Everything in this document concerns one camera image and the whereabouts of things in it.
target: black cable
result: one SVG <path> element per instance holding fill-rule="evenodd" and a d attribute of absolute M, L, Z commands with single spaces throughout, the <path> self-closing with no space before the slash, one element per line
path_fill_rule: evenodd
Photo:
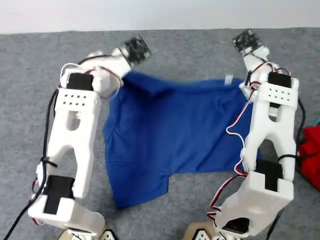
<path fill-rule="evenodd" d="M 301 119 L 301 123 L 300 123 L 300 126 L 298 128 L 298 131 L 296 132 L 296 137 L 295 137 L 295 158 L 298 157 L 298 149 L 299 149 L 299 139 L 300 139 L 300 136 L 301 136 L 301 133 L 302 133 L 302 130 L 304 128 L 304 125 L 306 123 L 306 110 L 305 110 L 305 107 L 304 105 L 302 104 L 300 98 L 298 98 L 298 104 L 299 104 L 299 107 L 301 108 L 301 111 L 302 111 L 302 119 Z M 281 217 L 282 213 L 284 212 L 284 208 L 281 209 L 278 214 L 276 215 L 275 219 L 273 220 L 273 223 L 271 224 L 267 234 L 266 234 L 266 240 L 269 240 L 272 232 L 274 231 L 275 229 L 275 226 L 277 225 L 278 221 L 279 221 L 279 218 Z"/>
<path fill-rule="evenodd" d="M 56 105 L 57 105 L 57 99 L 58 99 L 58 94 L 59 92 L 57 92 L 55 94 L 55 97 L 54 97 L 54 103 L 53 103 L 53 117 L 55 118 L 56 117 Z"/>
<path fill-rule="evenodd" d="M 252 52 L 250 53 L 250 55 L 256 57 L 257 59 L 260 59 L 260 60 L 261 60 L 262 62 L 264 62 L 264 63 L 267 62 L 267 60 L 265 60 L 265 59 L 263 59 L 262 57 L 259 57 L 259 56 L 255 55 L 255 54 L 253 54 Z"/>
<path fill-rule="evenodd" d="M 78 236 L 75 235 L 74 233 L 72 233 L 72 235 L 73 235 L 74 237 L 76 237 L 77 239 L 82 240 L 80 237 L 78 237 Z"/>
<path fill-rule="evenodd" d="M 92 59 L 98 59 L 98 58 L 106 58 L 106 57 L 113 57 L 113 58 L 118 58 L 118 57 L 122 57 L 122 55 L 119 55 L 119 56 L 113 56 L 113 55 L 97 55 L 97 56 L 89 56 L 89 57 L 86 57 L 85 59 L 82 59 L 80 62 L 78 62 L 77 64 L 78 65 L 81 65 L 83 64 L 84 62 L 88 61 L 88 60 L 92 60 Z"/>
<path fill-rule="evenodd" d="M 58 91 L 59 91 L 58 89 L 54 90 L 54 92 L 51 96 L 51 99 L 49 101 L 47 111 L 46 111 L 45 130 L 44 130 L 43 148 L 42 148 L 42 157 L 43 158 L 45 158 L 47 156 L 48 132 L 49 132 L 51 106 L 54 101 L 54 98 L 58 94 Z"/>
<path fill-rule="evenodd" d="M 47 112 L 46 112 L 46 119 L 45 119 L 45 131 L 44 131 L 44 141 L 43 141 L 43 150 L 42 150 L 42 158 L 41 161 L 47 160 L 47 140 L 48 140 L 48 132 L 49 132 L 49 120 L 50 120 L 50 112 L 51 112 L 51 106 L 54 101 L 54 97 L 57 94 L 58 89 L 56 89 L 49 101 Z M 15 219 L 14 223 L 12 224 L 11 228 L 9 229 L 8 233 L 5 235 L 3 240 L 8 240 L 12 232 L 14 231 L 15 227 L 17 226 L 18 222 L 20 221 L 21 217 L 26 213 L 26 211 L 31 207 L 32 204 L 35 203 L 39 195 L 41 194 L 42 190 L 44 189 L 46 179 L 47 179 L 47 164 L 45 162 L 42 163 L 42 182 L 41 185 L 34 195 L 34 197 L 28 202 L 28 204 L 22 209 L 22 211 L 19 213 L 18 217 Z"/>
<path fill-rule="evenodd" d="M 213 223 L 214 223 L 214 226 L 217 228 L 217 224 L 216 224 L 215 219 L 213 219 Z M 224 238 L 224 240 L 227 240 L 226 237 L 220 231 L 218 231 L 218 233 Z"/>

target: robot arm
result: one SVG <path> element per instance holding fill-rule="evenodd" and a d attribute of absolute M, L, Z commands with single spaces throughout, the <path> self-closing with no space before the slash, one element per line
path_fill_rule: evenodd
<path fill-rule="evenodd" d="M 299 88 L 296 78 L 281 74 L 277 65 L 268 62 L 268 48 L 252 31 L 237 36 L 233 44 L 248 70 L 247 81 L 240 88 L 253 102 L 253 110 L 241 151 L 247 176 L 220 206 L 214 220 L 217 231 L 228 240 L 257 235 L 294 199 L 294 119 Z M 257 89 L 252 92 L 254 83 Z M 272 141 L 279 162 L 256 161 L 258 147 L 265 139 Z"/>
<path fill-rule="evenodd" d="M 55 105 L 55 118 L 47 148 L 46 180 L 42 193 L 28 209 L 28 215 L 86 240 L 99 237 L 104 217 L 77 203 L 89 190 L 94 153 L 93 145 L 101 108 L 101 96 L 118 91 L 121 80 L 132 67 L 151 55 L 145 42 L 135 37 L 116 48 L 112 55 L 88 57 L 80 65 L 72 64 L 63 73 Z M 79 121 L 73 129 L 74 120 Z M 58 175 L 60 161 L 73 149 L 77 163 L 75 178 Z M 43 161 L 36 173 L 43 181 Z"/>

